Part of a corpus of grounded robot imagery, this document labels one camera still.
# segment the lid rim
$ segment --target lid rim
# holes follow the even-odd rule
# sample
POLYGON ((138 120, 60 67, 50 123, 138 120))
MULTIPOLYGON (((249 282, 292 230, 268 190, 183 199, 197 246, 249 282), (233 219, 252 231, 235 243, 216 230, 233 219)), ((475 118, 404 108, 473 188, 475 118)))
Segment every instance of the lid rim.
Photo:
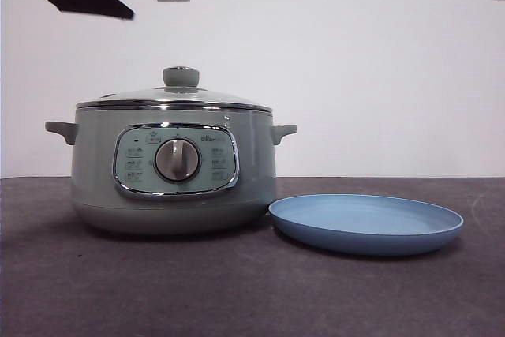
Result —
POLYGON ((188 106, 188 107, 221 107, 221 108, 236 108, 243 110, 261 110, 271 113, 270 107, 264 107, 256 104, 247 103, 227 103, 227 102, 202 102, 192 100, 145 100, 145 99, 119 99, 119 100, 93 100, 90 102, 78 103, 77 109, 88 107, 107 107, 107 106, 188 106))

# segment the silver knob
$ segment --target silver knob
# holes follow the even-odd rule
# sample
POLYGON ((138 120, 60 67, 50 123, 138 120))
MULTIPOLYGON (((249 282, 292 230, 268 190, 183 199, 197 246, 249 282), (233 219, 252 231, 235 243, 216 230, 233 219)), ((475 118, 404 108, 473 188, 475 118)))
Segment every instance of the silver knob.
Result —
POLYGON ((195 146, 186 140, 174 139, 165 142, 156 152, 158 172, 170 181, 184 181, 195 174, 200 163, 195 146))

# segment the lid knob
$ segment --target lid knob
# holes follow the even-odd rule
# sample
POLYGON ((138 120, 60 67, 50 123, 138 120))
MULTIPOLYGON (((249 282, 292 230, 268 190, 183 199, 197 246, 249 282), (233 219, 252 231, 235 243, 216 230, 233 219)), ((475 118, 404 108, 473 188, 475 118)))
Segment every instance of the lid knob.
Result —
POLYGON ((200 72, 188 66, 167 67, 163 70, 163 81, 171 87, 196 87, 200 72))

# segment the plate rim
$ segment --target plate rim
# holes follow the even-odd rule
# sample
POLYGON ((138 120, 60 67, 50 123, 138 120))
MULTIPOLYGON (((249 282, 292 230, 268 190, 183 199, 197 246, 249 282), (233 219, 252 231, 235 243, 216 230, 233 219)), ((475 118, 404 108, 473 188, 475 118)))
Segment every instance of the plate rim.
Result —
POLYGON ((437 204, 432 204, 432 203, 427 203, 425 201, 420 201, 420 200, 413 200, 413 199, 406 199, 404 197, 388 197, 388 196, 384 196, 384 195, 368 195, 366 193, 310 193, 310 194, 307 194, 307 195, 295 195, 293 197, 284 197, 282 199, 278 199, 276 201, 274 201, 273 203, 271 203, 269 206, 268 206, 268 211, 269 213, 275 218, 275 219, 281 219, 283 221, 286 221, 288 223, 292 223, 292 224, 296 224, 296 225, 299 225, 301 227, 308 227, 308 228, 314 228, 314 229, 318 229, 318 230, 325 230, 325 231, 330 231, 330 232, 338 232, 338 233, 343 233, 343 234, 359 234, 359 235, 363 235, 363 236, 383 236, 383 237, 394 237, 394 236, 397 236, 397 237, 414 237, 414 236, 430 236, 430 235, 434 235, 434 234, 446 234, 447 232, 451 232, 453 230, 458 230, 460 229, 463 224, 465 223, 465 220, 463 219, 463 217, 461 215, 459 215, 457 212, 455 211, 452 211, 451 209, 449 208, 445 208, 445 207, 442 207, 441 205, 437 205, 437 204), (451 227, 451 228, 446 228, 446 229, 443 229, 443 230, 438 230, 438 231, 435 231, 435 232, 428 232, 428 233, 416 233, 416 234, 385 234, 385 233, 365 233, 365 232, 356 232, 356 231, 352 231, 352 230, 339 230, 339 229, 331 229, 331 228, 324 228, 324 227, 315 227, 315 226, 312 226, 312 225, 307 225, 307 224, 303 224, 303 223, 297 223, 295 221, 291 221, 291 220, 288 220, 288 219, 285 219, 279 215, 276 215, 272 210, 271 208, 277 204, 277 203, 281 203, 283 202, 284 200, 289 200, 289 199, 298 199, 298 198, 303 198, 303 197, 321 197, 321 196, 332 196, 332 197, 342 197, 342 196, 353 196, 353 197, 375 197, 375 198, 385 198, 385 199, 392 199, 392 200, 404 200, 404 201, 409 201, 409 202, 413 202, 413 203, 419 203, 419 204, 425 204, 425 205, 428 205, 430 207, 436 207, 436 208, 440 208, 440 209, 443 209, 444 211, 447 211, 449 213, 452 213, 454 215, 456 215, 456 217, 459 219, 459 223, 457 225, 455 225, 454 227, 451 227))

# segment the control panel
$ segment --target control panel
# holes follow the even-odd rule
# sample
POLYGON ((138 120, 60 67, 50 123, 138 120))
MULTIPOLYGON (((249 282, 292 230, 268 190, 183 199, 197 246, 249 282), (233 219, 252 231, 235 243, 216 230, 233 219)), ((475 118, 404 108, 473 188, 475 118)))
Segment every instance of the control panel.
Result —
POLYGON ((131 193, 205 193, 235 185, 238 153, 221 126, 133 125, 118 138, 113 171, 119 188, 131 193))

